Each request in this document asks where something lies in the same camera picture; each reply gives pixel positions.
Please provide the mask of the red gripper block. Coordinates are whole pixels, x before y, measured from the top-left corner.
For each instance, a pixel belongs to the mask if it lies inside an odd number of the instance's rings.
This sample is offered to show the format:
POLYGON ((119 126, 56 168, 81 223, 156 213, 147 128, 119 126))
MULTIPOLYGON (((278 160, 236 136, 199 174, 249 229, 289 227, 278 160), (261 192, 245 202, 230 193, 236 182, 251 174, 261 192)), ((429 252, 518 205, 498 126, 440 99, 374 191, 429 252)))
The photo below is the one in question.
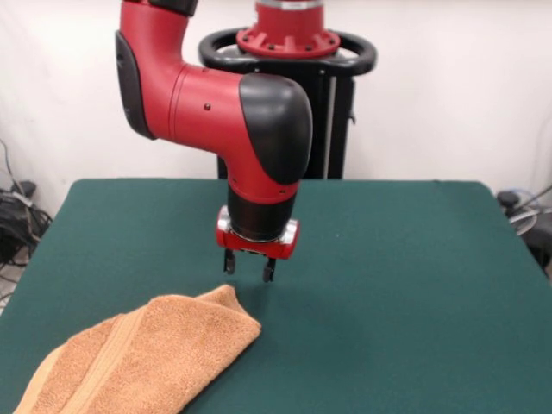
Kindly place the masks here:
POLYGON ((298 220, 290 219, 282 235, 273 241, 250 241, 238 235, 230 225, 227 206, 223 206, 216 219, 216 242, 225 248, 223 256, 223 271, 232 275, 235 272, 235 253, 233 250, 262 254, 267 258, 263 268, 262 278, 265 283, 273 282, 277 260, 288 260, 298 242, 300 224, 298 220))

